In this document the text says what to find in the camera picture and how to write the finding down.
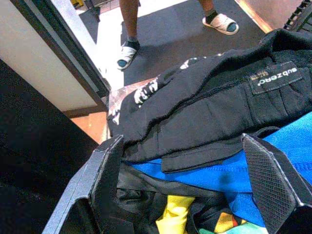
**person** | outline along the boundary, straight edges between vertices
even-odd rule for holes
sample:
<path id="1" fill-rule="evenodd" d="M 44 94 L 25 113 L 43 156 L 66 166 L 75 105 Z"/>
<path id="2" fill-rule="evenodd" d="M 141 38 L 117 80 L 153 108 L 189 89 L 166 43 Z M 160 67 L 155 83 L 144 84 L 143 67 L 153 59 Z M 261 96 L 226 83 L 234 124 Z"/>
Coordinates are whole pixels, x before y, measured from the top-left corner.
<path id="1" fill-rule="evenodd" d="M 238 32 L 238 24 L 226 15 L 219 14 L 214 8 L 213 0 L 199 0 L 199 2 L 205 11 L 205 17 L 202 20 L 205 26 L 214 28 L 226 35 L 233 35 Z M 119 5 L 128 37 L 121 47 L 117 68 L 125 70 L 130 66 L 140 49 L 140 43 L 137 39 L 138 0 L 119 0 Z"/>

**white floor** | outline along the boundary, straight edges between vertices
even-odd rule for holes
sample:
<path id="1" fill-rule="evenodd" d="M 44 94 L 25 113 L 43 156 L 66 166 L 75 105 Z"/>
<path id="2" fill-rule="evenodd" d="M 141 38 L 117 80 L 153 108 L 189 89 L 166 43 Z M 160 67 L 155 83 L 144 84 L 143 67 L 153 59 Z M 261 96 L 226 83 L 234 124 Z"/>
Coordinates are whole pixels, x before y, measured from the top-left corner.
<path id="1" fill-rule="evenodd" d="M 187 0 L 140 0 L 141 7 L 138 16 L 148 15 L 184 1 Z M 117 90 L 124 86 L 123 72 L 116 68 L 118 54 L 120 53 L 121 23 L 123 22 L 120 8 L 102 13 L 100 20 L 97 48 L 101 58 L 102 74 L 109 81 L 112 90 Z"/>

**pile of clothes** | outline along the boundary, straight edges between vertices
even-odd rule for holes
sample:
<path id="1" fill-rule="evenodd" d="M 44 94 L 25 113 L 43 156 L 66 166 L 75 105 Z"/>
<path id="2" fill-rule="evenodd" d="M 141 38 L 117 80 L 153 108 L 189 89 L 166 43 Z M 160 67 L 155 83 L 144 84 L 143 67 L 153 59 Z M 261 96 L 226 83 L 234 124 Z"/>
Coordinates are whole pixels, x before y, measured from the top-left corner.
<path id="1" fill-rule="evenodd" d="M 125 139 L 116 215 L 138 234 L 267 233 L 241 134 L 265 138 L 312 183 L 311 111 L 309 33 L 275 30 L 169 69 L 108 117 Z"/>

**clothing label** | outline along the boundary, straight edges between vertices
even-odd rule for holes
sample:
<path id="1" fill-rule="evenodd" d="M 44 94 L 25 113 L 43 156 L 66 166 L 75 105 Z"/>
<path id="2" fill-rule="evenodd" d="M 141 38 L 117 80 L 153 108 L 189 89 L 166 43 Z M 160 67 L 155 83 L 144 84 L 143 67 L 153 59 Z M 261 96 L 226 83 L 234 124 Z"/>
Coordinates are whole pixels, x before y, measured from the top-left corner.
<path id="1" fill-rule="evenodd" d="M 268 67 L 248 76 L 254 95 L 279 89 L 300 79 L 302 76 L 292 61 Z"/>

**foot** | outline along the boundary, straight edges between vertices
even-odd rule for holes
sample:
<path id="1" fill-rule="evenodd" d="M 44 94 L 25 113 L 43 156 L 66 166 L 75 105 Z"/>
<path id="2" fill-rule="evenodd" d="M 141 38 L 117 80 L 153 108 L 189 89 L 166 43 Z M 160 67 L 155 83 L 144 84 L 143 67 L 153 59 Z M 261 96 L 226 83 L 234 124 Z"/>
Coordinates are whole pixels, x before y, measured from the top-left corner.
<path id="1" fill-rule="evenodd" d="M 140 43 L 138 41 L 126 41 L 121 49 L 120 59 L 117 61 L 117 68 L 120 70 L 125 70 L 130 66 L 131 62 L 137 55 L 140 49 Z"/>
<path id="2" fill-rule="evenodd" d="M 204 17 L 203 24 L 226 35 L 236 34 L 239 30 L 238 24 L 224 14 L 218 14 L 210 22 L 207 21 L 206 17 Z"/>

